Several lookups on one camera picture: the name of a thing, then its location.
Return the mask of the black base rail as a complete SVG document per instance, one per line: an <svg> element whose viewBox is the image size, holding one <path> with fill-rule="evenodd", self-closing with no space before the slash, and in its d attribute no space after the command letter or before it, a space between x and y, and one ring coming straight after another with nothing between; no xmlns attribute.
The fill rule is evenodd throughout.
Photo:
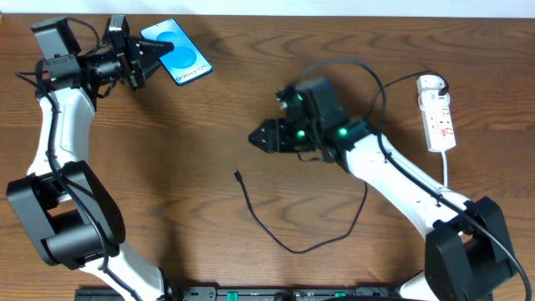
<svg viewBox="0 0 535 301"><path fill-rule="evenodd" d="M167 288L165 300L184 301L319 301L402 300L395 288Z"/></svg>

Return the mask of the white power strip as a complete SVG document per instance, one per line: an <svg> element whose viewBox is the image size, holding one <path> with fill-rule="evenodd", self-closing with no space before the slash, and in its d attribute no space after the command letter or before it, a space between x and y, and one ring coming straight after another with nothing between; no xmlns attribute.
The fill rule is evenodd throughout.
<svg viewBox="0 0 535 301"><path fill-rule="evenodd" d="M445 152L456 146L451 121L450 95L438 95L438 90L423 90L418 98L429 152Z"/></svg>

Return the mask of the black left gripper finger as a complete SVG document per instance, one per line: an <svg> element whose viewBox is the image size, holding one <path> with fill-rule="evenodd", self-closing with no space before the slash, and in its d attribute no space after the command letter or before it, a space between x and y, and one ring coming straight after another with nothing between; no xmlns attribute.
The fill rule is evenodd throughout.
<svg viewBox="0 0 535 301"><path fill-rule="evenodd" d="M153 63L170 53L175 46L172 42L162 42L138 37L128 37L129 59L137 63Z"/></svg>
<svg viewBox="0 0 535 301"><path fill-rule="evenodd" d="M143 81L146 81L160 66L161 61L159 59L141 59L140 75Z"/></svg>

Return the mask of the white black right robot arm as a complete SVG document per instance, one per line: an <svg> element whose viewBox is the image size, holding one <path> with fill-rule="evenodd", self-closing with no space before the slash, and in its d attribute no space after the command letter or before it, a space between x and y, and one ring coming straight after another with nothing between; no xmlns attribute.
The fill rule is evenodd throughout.
<svg viewBox="0 0 535 301"><path fill-rule="evenodd" d="M286 115L249 142L266 153L320 151L371 185L425 240L425 267L396 290L409 300L489 300L520 268L501 208L443 186L404 158L373 125L350 119L333 85L316 78L277 93Z"/></svg>

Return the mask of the blue screen Galaxy smartphone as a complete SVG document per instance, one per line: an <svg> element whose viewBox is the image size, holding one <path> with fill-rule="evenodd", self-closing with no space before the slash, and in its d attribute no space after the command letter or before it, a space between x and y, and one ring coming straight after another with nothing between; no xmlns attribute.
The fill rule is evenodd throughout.
<svg viewBox="0 0 535 301"><path fill-rule="evenodd" d="M173 43L174 50L162 56L160 61L179 86L202 78L213 70L211 63L174 18L143 28L140 35L149 40Z"/></svg>

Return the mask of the white USB wall charger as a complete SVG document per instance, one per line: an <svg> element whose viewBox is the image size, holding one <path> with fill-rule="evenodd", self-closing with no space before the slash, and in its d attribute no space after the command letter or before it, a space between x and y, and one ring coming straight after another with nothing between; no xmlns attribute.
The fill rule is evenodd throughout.
<svg viewBox="0 0 535 301"><path fill-rule="evenodd" d="M449 89L446 80L435 74L421 75L416 81L416 86L419 96L425 92L435 92L438 96L445 96Z"/></svg>

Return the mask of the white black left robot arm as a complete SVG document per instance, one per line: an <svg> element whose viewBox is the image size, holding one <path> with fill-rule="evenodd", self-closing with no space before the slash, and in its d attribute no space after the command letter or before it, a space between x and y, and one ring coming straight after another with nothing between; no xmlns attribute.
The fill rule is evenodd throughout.
<svg viewBox="0 0 535 301"><path fill-rule="evenodd" d="M122 15L108 20L87 53L67 17L35 23L32 32L43 57L20 78L34 87L43 119L27 175L8 184L18 220L48 265L92 274L125 300L182 299L129 245L120 209L88 163L97 101L117 84L143 88L172 43L131 35Z"/></svg>

